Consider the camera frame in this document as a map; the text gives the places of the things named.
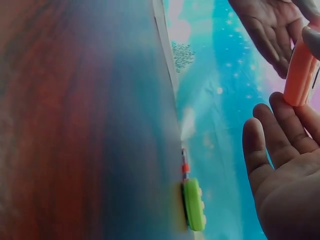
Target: orange plastic casing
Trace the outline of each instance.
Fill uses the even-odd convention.
[[[294,46],[283,98],[294,107],[307,104],[317,86],[320,61],[309,51],[302,37]]]

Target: tie-dye fabric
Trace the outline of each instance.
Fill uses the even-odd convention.
[[[258,103],[282,91],[227,0],[165,0],[178,74],[177,115],[191,175],[203,190],[206,240],[264,240],[242,152]],[[315,94],[313,102],[320,102]]]

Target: hand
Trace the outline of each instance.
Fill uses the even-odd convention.
[[[293,2],[229,0],[258,51],[283,79],[292,54],[291,40],[297,42],[304,26],[301,12],[309,21],[320,23],[320,13],[313,0]]]
[[[273,113],[258,104],[242,135],[259,221],[270,240],[320,239],[320,115],[279,92],[269,102]]]

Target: lighter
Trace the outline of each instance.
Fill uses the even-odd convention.
[[[283,92],[284,100],[294,107],[307,104],[319,82],[320,61],[306,46],[302,37],[294,46]]]
[[[202,201],[202,190],[196,178],[188,178],[190,166],[187,162],[186,149],[182,149],[182,197],[187,224],[195,232],[205,229],[207,219],[204,214],[205,203]]]

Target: sparkle pattern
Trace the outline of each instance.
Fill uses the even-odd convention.
[[[174,56],[175,69],[180,73],[185,67],[192,64],[195,59],[195,52],[191,50],[190,44],[171,43]]]

